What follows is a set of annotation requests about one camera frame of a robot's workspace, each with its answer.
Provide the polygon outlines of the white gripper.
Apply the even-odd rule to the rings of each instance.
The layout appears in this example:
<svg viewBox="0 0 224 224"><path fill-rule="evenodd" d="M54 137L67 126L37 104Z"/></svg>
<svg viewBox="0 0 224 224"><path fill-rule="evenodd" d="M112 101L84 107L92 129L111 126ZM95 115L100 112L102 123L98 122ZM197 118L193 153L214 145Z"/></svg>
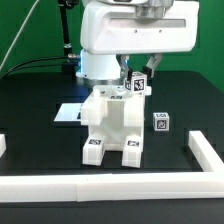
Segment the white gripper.
<svg viewBox="0 0 224 224"><path fill-rule="evenodd" d="M129 54L155 53L142 68L153 78L160 53L191 50L196 42L199 3L92 1L85 7L81 45L91 54L120 56L121 79L131 80Z"/></svg>

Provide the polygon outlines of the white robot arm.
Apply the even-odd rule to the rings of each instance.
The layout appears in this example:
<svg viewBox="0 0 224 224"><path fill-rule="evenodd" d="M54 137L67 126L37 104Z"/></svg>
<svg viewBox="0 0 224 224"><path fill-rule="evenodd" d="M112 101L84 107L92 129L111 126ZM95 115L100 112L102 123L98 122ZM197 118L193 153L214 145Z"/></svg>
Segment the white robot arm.
<svg viewBox="0 0 224 224"><path fill-rule="evenodd" d="M80 42L84 83L116 84L134 54L148 54L153 74L164 53L188 52L196 43L195 0L83 0Z"/></svg>

